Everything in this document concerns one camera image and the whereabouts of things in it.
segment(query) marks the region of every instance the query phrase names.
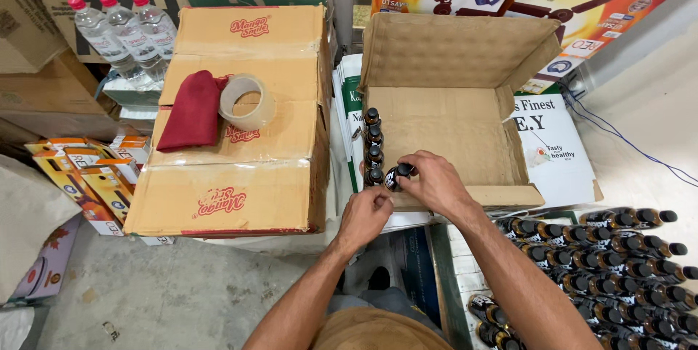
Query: plastic water bottle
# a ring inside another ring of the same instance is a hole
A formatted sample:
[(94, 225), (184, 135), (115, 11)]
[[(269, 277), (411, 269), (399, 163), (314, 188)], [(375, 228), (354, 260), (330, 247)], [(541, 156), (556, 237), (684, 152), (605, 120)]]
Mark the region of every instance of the plastic water bottle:
[(99, 1), (107, 8), (107, 21), (112, 25), (114, 33), (121, 39), (133, 58), (150, 78), (156, 82), (163, 81), (168, 64), (160, 57), (153, 41), (145, 36), (133, 11), (122, 7), (117, 0)]
[(150, 4), (150, 0), (133, 0), (138, 11), (138, 23), (145, 36), (150, 38), (158, 48), (160, 55), (170, 62), (175, 53), (177, 26), (165, 11)]
[(107, 22), (107, 16), (95, 8), (90, 8), (83, 0), (68, 0), (68, 5), (75, 11), (75, 26), (92, 48), (104, 60), (134, 85), (140, 85), (143, 79), (143, 69), (136, 63), (133, 56), (124, 47)]

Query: red logo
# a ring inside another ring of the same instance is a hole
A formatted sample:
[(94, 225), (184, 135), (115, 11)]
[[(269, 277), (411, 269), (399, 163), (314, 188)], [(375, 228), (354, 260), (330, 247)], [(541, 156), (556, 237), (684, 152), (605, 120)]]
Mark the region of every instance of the red logo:
[(227, 213), (238, 211), (245, 205), (246, 194), (234, 194), (235, 189), (229, 186), (225, 189), (209, 189), (199, 199), (198, 215), (211, 215), (214, 212), (224, 210)]
[(259, 129), (255, 129), (254, 131), (242, 131), (232, 124), (229, 124), (225, 127), (225, 137), (230, 138), (230, 142), (239, 142), (250, 141), (261, 137), (261, 135)]
[(266, 24), (266, 17), (258, 17), (251, 22), (240, 19), (230, 24), (230, 32), (239, 32), (243, 38), (260, 36), (263, 33), (269, 33), (269, 25)]

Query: person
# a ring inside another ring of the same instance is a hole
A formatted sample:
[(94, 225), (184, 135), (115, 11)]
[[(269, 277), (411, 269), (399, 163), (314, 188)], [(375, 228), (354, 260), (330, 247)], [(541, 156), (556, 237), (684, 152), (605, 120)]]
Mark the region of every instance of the person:
[[(398, 160), (419, 180), (398, 177), (408, 194), (448, 218), (465, 238), (497, 303), (531, 350), (602, 350), (563, 291), (505, 238), (466, 191), (445, 158), (419, 150)], [(354, 253), (376, 238), (393, 212), (381, 186), (353, 194), (336, 238), (317, 263), (269, 310), (243, 350), (448, 350), (449, 344), (416, 320), (374, 307), (325, 317), (335, 285)]]

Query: tape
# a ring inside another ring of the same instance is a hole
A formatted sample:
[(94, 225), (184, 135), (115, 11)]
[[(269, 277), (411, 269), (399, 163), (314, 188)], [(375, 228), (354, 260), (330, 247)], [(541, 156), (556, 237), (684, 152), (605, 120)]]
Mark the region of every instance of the tape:
[[(259, 92), (260, 102), (250, 113), (237, 116), (232, 114), (232, 106), (247, 92)], [(231, 76), (228, 84), (221, 92), (221, 105), (218, 113), (242, 131), (256, 131), (272, 121), (276, 112), (276, 101), (271, 92), (266, 90), (264, 83), (249, 73)]]

